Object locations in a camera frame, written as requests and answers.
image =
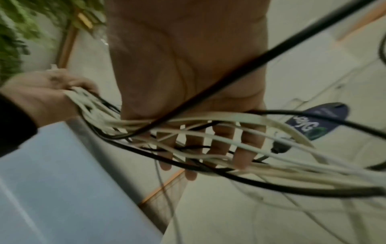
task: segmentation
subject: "foliage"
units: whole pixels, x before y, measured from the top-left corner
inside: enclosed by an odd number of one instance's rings
[[[21,55],[29,54],[22,39],[39,41],[45,36],[35,20],[38,14],[64,28],[68,20],[75,20],[76,9],[103,11],[103,4],[100,0],[0,0],[0,83],[21,71]]]

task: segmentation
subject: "oval label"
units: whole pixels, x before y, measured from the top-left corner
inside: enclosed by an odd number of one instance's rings
[[[349,115],[349,107],[344,103],[325,103],[307,109],[304,112],[345,120]],[[334,122],[306,116],[293,116],[286,124],[305,135],[310,141],[330,133],[339,126],[339,124]]]

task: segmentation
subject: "skin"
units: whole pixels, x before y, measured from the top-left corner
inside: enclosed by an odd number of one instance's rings
[[[37,127],[43,127],[78,116],[76,105],[61,91],[72,86],[98,94],[92,81],[63,69],[19,74],[9,79],[0,93],[28,114]]]
[[[165,115],[238,65],[265,52],[268,6],[269,0],[106,1],[111,59],[123,99],[122,119]],[[261,68],[188,113],[264,109],[264,91],[265,68]],[[213,130],[222,137],[234,136],[231,128],[215,126]],[[203,143],[199,137],[186,139],[187,146]],[[241,140],[256,147],[264,142],[249,133],[243,133]],[[169,146],[175,142],[176,137],[165,141]],[[208,153],[226,154],[229,147],[213,141]],[[159,154],[172,158],[170,153]],[[237,149],[233,161],[243,169],[255,156]],[[171,165],[161,163],[161,168],[169,170]],[[189,180],[197,176],[191,171],[185,174]]]

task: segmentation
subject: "human hand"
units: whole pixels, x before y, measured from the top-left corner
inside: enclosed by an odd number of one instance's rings
[[[161,117],[235,67],[265,52],[268,5],[269,0],[106,1],[107,34],[122,94],[122,119]],[[265,68],[261,68],[189,113],[264,109],[264,91]],[[222,137],[234,136],[234,129],[228,127],[214,126],[213,130]],[[203,144],[203,138],[186,137],[187,146]],[[175,146],[176,138],[163,142]],[[241,140],[256,147],[264,142],[262,137],[249,133],[243,133]],[[224,155],[229,147],[213,141],[208,153]],[[168,152],[159,154],[172,158]],[[233,161],[242,169],[255,156],[238,148]],[[171,165],[161,163],[161,168],[168,170]],[[185,174],[189,180],[197,176],[191,171]]]
[[[92,81],[64,69],[16,75],[0,88],[0,93],[25,111],[37,127],[43,127],[78,115],[76,105],[61,91],[72,86],[98,93]]]

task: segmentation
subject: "palm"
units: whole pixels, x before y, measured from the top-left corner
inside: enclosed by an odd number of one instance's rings
[[[162,116],[240,63],[264,52],[268,4],[269,0],[107,1],[109,44],[122,94],[122,118]],[[264,82],[265,69],[260,69],[193,111],[263,108]],[[224,127],[214,131],[233,137],[233,131]],[[249,134],[242,140],[257,146],[262,143]],[[173,145],[175,139],[166,143]],[[201,143],[200,138],[187,138],[187,145]],[[225,154],[228,149],[213,142],[210,153]],[[234,159],[245,166],[254,156],[238,150]]]

